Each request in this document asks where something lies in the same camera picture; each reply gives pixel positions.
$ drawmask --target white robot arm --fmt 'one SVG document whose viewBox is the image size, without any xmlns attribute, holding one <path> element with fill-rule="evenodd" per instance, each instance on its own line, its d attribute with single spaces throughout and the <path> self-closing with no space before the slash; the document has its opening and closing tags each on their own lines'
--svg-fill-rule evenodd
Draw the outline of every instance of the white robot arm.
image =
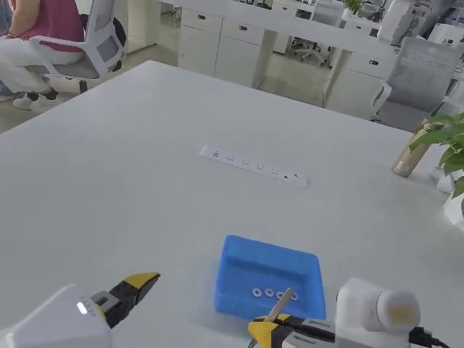
<svg viewBox="0 0 464 348">
<path fill-rule="evenodd" d="M 0 331 L 0 348 L 110 348 L 111 328 L 128 316 L 159 277 L 135 274 L 92 297 L 76 285 L 64 287 L 26 319 Z"/>
<path fill-rule="evenodd" d="M 414 294 L 357 278 L 340 288 L 334 323 L 287 314 L 272 322 L 265 318 L 248 325 L 252 342 L 262 348 L 410 348 L 411 344 L 449 348 L 417 326 L 421 312 Z"/>
</svg>

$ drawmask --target white sneaker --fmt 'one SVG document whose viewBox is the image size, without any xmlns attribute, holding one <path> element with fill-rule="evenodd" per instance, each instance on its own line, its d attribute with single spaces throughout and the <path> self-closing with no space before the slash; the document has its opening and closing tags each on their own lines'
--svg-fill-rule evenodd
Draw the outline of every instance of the white sneaker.
<svg viewBox="0 0 464 348">
<path fill-rule="evenodd" d="M 40 94 L 38 99 L 30 104 L 30 111 L 35 112 L 36 114 L 41 114 L 42 112 L 46 112 L 50 109 L 53 109 L 54 107 L 57 107 L 63 102 L 64 100 L 59 96 L 57 96 L 56 99 L 50 100 Z"/>
<path fill-rule="evenodd" d="M 30 105 L 33 103 L 33 100 L 28 97 L 27 94 L 22 98 L 17 98 L 13 102 L 13 106 L 19 110 L 30 110 Z"/>
<path fill-rule="evenodd" d="M 0 94 L 0 103 L 7 102 L 14 98 L 16 98 L 16 96 L 4 96 L 3 94 Z"/>
</svg>

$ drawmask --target power outlet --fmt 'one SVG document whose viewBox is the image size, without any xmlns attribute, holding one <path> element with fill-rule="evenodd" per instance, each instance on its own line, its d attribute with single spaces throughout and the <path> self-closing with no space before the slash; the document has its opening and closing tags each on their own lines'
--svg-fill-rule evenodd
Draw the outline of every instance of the power outlet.
<svg viewBox="0 0 464 348">
<path fill-rule="evenodd" d="M 201 150 L 200 156 L 208 160 L 220 162 L 225 165 L 231 165 L 232 167 L 252 173 L 258 173 L 285 183 L 293 183 L 294 185 L 302 188 L 307 187 L 306 175 L 296 173 L 292 170 L 283 170 L 275 165 L 265 165 L 260 161 L 223 151 L 217 147 L 205 146 L 203 150 Z"/>
</svg>

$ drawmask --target led light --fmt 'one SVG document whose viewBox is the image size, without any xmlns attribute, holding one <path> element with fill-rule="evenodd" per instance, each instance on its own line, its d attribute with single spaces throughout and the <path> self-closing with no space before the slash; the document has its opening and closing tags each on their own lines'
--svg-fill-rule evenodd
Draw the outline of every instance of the led light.
<svg viewBox="0 0 464 348">
<path fill-rule="evenodd" d="M 78 309 L 79 309 L 79 312 L 82 313 L 82 314 L 87 314 L 87 308 L 86 306 L 84 306 L 84 304 L 82 302 L 78 302 Z"/>
</svg>

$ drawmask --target pink shirt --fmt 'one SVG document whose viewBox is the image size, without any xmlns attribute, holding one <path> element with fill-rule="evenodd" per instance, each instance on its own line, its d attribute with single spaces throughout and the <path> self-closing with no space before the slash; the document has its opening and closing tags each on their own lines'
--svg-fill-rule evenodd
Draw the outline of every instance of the pink shirt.
<svg viewBox="0 0 464 348">
<path fill-rule="evenodd" d="M 16 0 L 12 0 L 12 5 L 13 9 L 16 9 Z M 29 40 L 34 36 L 48 36 L 68 41 L 84 40 L 83 26 L 75 0 L 41 0 L 40 6 L 36 24 L 20 36 L 22 40 Z M 45 44 L 56 51 L 80 51 L 74 47 Z"/>
</svg>

